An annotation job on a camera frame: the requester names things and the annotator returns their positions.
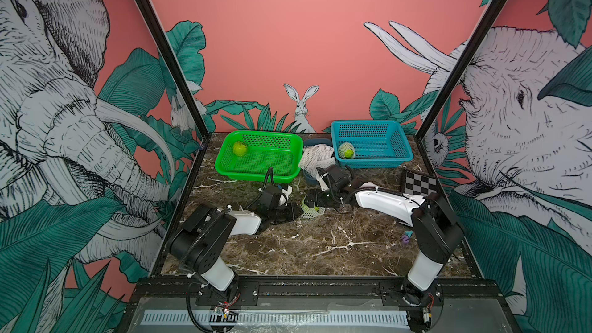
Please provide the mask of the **white foam net sleeve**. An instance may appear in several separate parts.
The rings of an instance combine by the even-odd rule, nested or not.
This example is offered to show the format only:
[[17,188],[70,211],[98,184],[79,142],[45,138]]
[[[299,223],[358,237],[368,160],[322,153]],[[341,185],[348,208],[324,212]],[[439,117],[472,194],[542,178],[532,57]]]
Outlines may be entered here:
[[305,197],[301,202],[302,218],[304,220],[315,219],[325,214],[325,208],[319,201],[312,197]]
[[356,150],[352,143],[344,142],[338,147],[338,155],[343,160],[353,159],[356,155]]

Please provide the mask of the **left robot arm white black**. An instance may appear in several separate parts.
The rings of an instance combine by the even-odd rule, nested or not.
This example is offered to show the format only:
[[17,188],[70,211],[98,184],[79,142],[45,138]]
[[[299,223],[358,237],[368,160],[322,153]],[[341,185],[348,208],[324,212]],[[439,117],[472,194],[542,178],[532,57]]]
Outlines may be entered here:
[[229,237],[258,235],[271,225],[297,220],[302,208],[290,201],[292,188],[286,184],[261,189],[245,208],[234,210],[200,205],[180,225],[166,250],[178,261],[180,273],[211,287],[223,302],[238,294],[238,277],[220,257]]

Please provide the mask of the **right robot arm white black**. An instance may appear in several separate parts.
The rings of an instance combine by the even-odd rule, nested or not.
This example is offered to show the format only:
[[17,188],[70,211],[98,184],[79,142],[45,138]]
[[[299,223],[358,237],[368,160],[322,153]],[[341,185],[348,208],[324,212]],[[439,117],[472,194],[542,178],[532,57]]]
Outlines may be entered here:
[[402,291],[420,298],[432,288],[437,276],[464,239],[464,229],[448,200],[436,192],[404,194],[355,177],[349,167],[331,165],[317,169],[320,188],[310,190],[303,209],[342,210],[347,205],[394,217],[413,230],[419,254],[402,283]]

